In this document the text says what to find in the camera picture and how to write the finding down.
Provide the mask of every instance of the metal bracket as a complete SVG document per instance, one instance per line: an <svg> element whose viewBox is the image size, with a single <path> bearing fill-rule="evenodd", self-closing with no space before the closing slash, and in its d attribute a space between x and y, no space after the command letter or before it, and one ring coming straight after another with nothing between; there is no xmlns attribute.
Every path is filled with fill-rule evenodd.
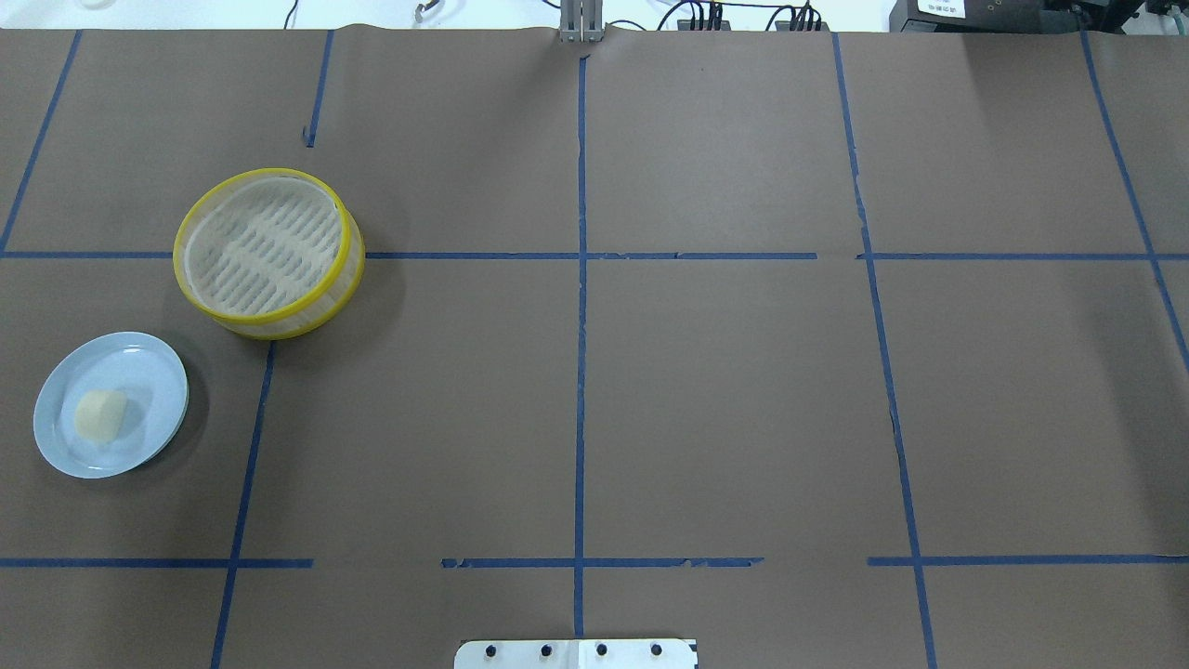
<svg viewBox="0 0 1189 669"><path fill-rule="evenodd" d="M685 639L467 642L454 669L697 669L697 649Z"/></svg>
<svg viewBox="0 0 1189 669"><path fill-rule="evenodd" d="M830 32L830 24L822 21L822 27L817 29L822 32ZM811 32L811 30L793 30L793 21L776 21L776 32Z"/></svg>
<svg viewBox="0 0 1189 669"><path fill-rule="evenodd" d="M707 26L710 25L709 20L706 21L706 25ZM678 19L677 20L677 29L680 30L680 31L699 32L699 29L693 23L693 19ZM719 25L717 29L713 29L713 30L730 30L730 29L731 29L731 21L723 19L722 25ZM705 30L709 32L711 29L706 27Z"/></svg>
<svg viewBox="0 0 1189 669"><path fill-rule="evenodd" d="M603 40L603 0L560 0L562 42Z"/></svg>

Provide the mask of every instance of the black cable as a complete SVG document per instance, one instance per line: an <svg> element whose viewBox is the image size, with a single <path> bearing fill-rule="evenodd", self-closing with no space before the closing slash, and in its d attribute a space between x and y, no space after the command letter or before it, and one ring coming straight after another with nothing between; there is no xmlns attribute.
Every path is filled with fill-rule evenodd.
<svg viewBox="0 0 1189 669"><path fill-rule="evenodd" d="M694 7L698 8L698 23L699 24L706 20L705 14L703 14L702 2L698 2L697 0L681 0L677 5L673 5L672 7L669 7L668 12L665 12L665 15L661 17L661 23L656 24L656 30L663 30L665 29L665 21L667 21L668 18L673 15L673 12L678 11L678 8L681 7L682 5L693 5ZM693 27L693 13L692 13L692 10L691 10L691 14L690 14L690 27L691 29Z"/></svg>
<svg viewBox="0 0 1189 669"><path fill-rule="evenodd" d="M816 13L817 10L814 10L809 2L805 2L801 11L797 13L797 26L789 26L789 30L795 30L797 32L809 32L813 30L813 14Z"/></svg>
<svg viewBox="0 0 1189 669"><path fill-rule="evenodd" d="M754 5L751 2L718 2L718 4L726 7L751 7L755 10L779 10L785 6L785 5Z"/></svg>
<svg viewBox="0 0 1189 669"><path fill-rule="evenodd" d="M791 14L788 20L794 20L797 18L797 7L793 7L792 5L785 5L772 13L772 18L768 19L768 25L763 26L765 32L772 30L773 24L776 23L776 17L779 17L780 12L784 12L785 10L788 10L788 13Z"/></svg>
<svg viewBox="0 0 1189 669"><path fill-rule="evenodd" d="M285 14L285 23L282 24L281 30L289 30L289 19L291 19L292 15L294 15L294 12L297 11L297 2L301 2L301 0L294 0L294 6L289 7L289 13Z"/></svg>
<svg viewBox="0 0 1189 669"><path fill-rule="evenodd" d="M644 31L644 32L648 32L648 29L647 29L647 27L644 27L644 26L642 26L642 25L637 24L636 21L629 21L628 19L618 19L618 20L615 20L615 21L611 21L611 23L609 23L609 24L606 24L606 25L616 25L616 24L627 24L627 25L634 25L634 26L638 27L640 30L642 30L642 31Z"/></svg>

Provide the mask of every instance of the white label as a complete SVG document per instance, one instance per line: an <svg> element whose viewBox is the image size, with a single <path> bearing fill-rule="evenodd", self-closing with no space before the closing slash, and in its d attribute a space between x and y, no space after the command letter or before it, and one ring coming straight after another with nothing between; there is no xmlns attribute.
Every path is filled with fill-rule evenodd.
<svg viewBox="0 0 1189 669"><path fill-rule="evenodd" d="M938 17L965 18L965 0L917 0L917 8Z"/></svg>

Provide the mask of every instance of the blue tape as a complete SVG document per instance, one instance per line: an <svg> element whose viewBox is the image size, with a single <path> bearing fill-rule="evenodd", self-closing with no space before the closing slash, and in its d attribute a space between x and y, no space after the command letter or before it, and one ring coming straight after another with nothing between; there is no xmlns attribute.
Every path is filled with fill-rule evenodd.
<svg viewBox="0 0 1189 669"><path fill-rule="evenodd" d="M867 282L870 285L872 308L875 311L875 332L880 343L880 361L883 365L883 386L888 398L888 415L892 419L892 438L895 442L897 461L900 468L900 493L904 498L904 516L908 528L908 548L913 558L920 557L920 539L917 535L917 513L912 505L912 485L908 481L908 460L904 453L904 435L900 429L900 410L895 398L895 381L892 378L892 358L888 354L887 329L883 326L883 307L880 303L880 289L875 276L875 260L873 259L872 235L867 223L867 207L863 204L863 195L858 189L858 153L855 150L855 131L850 119L850 101L847 95L847 75L842 64L842 46L838 42L838 33L830 33L833 40L833 63L838 74L838 96L842 100L842 120L847 131L847 151L850 154L850 173L855 187L855 206L858 209L858 220L863 236L863 254L867 264ZM925 642L925 659L930 669L937 669L937 652L933 645L933 624L929 614L929 595L925 591L925 570L919 566L913 566L913 576L917 581L917 607L920 612L920 630Z"/></svg>
<svg viewBox="0 0 1189 669"><path fill-rule="evenodd" d="M465 557L443 560L442 569L573 569L572 557Z"/></svg>
<svg viewBox="0 0 1189 669"><path fill-rule="evenodd" d="M1189 347L1185 346L1184 332L1181 329L1181 318L1177 317L1177 309L1172 305L1172 297L1164 282L1164 272L1160 270L1160 261L1152 245L1152 235L1147 231L1147 222L1144 220L1144 212L1139 208L1139 198L1135 196L1135 188L1131 183L1131 173L1127 171L1127 162L1122 158L1122 150L1119 149L1119 140L1115 138L1114 125L1111 122L1111 113L1107 111L1106 99L1102 97L1102 87L1099 86L1099 74L1094 67L1094 53L1090 50L1090 38L1083 30L1082 55L1086 56L1086 69L1090 75L1090 86L1094 88L1094 99L1099 102L1099 113L1102 114L1102 127L1106 128L1107 139L1111 141L1111 151L1114 152L1115 163L1119 165L1119 176L1122 177L1124 188L1127 190L1127 200L1131 202L1131 212L1135 215L1135 225L1139 226L1139 235L1144 239L1144 248L1147 251L1149 261L1152 265L1152 273L1156 276L1156 285L1160 290L1160 301L1164 302L1164 310L1172 324L1172 336L1177 341L1177 349L1181 352L1181 365L1189 372Z"/></svg>
<svg viewBox="0 0 1189 669"><path fill-rule="evenodd" d="M762 557L584 557L584 569L668 569L710 568L747 569L763 562ZM442 569L572 569L571 557L466 557L443 560Z"/></svg>
<svg viewBox="0 0 1189 669"><path fill-rule="evenodd" d="M0 258L25 259L169 259L170 251L4 251Z"/></svg>
<svg viewBox="0 0 1189 669"><path fill-rule="evenodd" d="M1101 554L1101 555L948 555L912 557L868 557L868 567L1000 567L1024 564L1187 564L1189 555Z"/></svg>
<svg viewBox="0 0 1189 669"><path fill-rule="evenodd" d="M227 620L231 618L231 601L235 594L235 573L239 568L239 551L244 545L244 526L247 524L247 507L252 500L252 481L256 478L256 461L260 453L260 436L264 434L264 410L269 403L272 389L272 370L277 358L277 343L269 342L269 356L264 362L264 379L260 381L260 399L256 405L256 425L252 428L252 446L247 452L247 467L244 471L244 490L239 496L239 513L235 517L235 535L231 544L231 558L227 561L227 580L224 582L222 605L219 607L219 626L215 630L214 650L210 652L210 669L218 669L222 662L224 640L227 638Z"/></svg>
<svg viewBox="0 0 1189 669"><path fill-rule="evenodd" d="M574 638L585 636L586 555L586 59L578 61L578 387L574 421Z"/></svg>
<svg viewBox="0 0 1189 669"><path fill-rule="evenodd" d="M598 569L666 569L692 567L710 569L748 569L762 557L589 557L586 567Z"/></svg>
<svg viewBox="0 0 1189 669"><path fill-rule="evenodd" d="M590 253L592 260L816 260L817 253L799 252L599 252Z"/></svg>
<svg viewBox="0 0 1189 669"><path fill-rule="evenodd" d="M5 557L0 569L227 569L225 558ZM313 569L313 560L241 560L240 569Z"/></svg>
<svg viewBox="0 0 1189 669"><path fill-rule="evenodd" d="M875 260L1146 260L1147 253L860 253Z"/></svg>
<svg viewBox="0 0 1189 669"><path fill-rule="evenodd" d="M585 196L579 216L585 220ZM433 260L577 260L581 253L486 251L369 251L369 259ZM816 260L812 252L587 252L586 260Z"/></svg>
<svg viewBox="0 0 1189 669"><path fill-rule="evenodd" d="M331 48L334 45L334 31L326 31L326 45L322 46L322 69L317 75L317 94L314 95L314 113L310 114L309 126L301 128L302 139L306 147L314 147L314 139L317 138L317 119L322 115L322 94L326 93L326 72L331 68Z"/></svg>
<svg viewBox="0 0 1189 669"><path fill-rule="evenodd" d="M577 260L578 253L502 253L455 251L370 251L369 259L384 260Z"/></svg>
<svg viewBox="0 0 1189 669"><path fill-rule="evenodd" d="M45 143L45 134L50 131L50 121L54 120L54 112L58 108L58 100L62 99L62 89L67 86L67 77L70 76L70 65L78 53L78 42L82 40L82 31L76 30L74 39L70 40L70 50L67 52L67 61L62 63L62 72L58 74L58 83L54 87L54 95L50 105L42 118L42 127L37 131L37 140L33 141L33 150L29 153L29 162L25 163L25 173L17 185L17 195L12 200L8 209L8 219L4 223L4 232L0 232L0 252L8 246L8 238L12 236L12 227L17 223L17 214L20 213L20 203L25 200L25 190L29 188L29 179L33 177L33 168L37 165L37 157L42 153L42 145Z"/></svg>

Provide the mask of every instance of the light blue plate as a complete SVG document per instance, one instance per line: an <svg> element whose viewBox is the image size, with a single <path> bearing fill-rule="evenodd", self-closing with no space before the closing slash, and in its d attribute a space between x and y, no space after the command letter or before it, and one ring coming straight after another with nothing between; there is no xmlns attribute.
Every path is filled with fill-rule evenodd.
<svg viewBox="0 0 1189 669"><path fill-rule="evenodd" d="M109 444L75 433L74 414L88 391L128 398L124 424ZM144 332L103 334L75 349L42 386L33 437L45 461L80 479L122 474L161 453L182 427L190 387L169 345Z"/></svg>

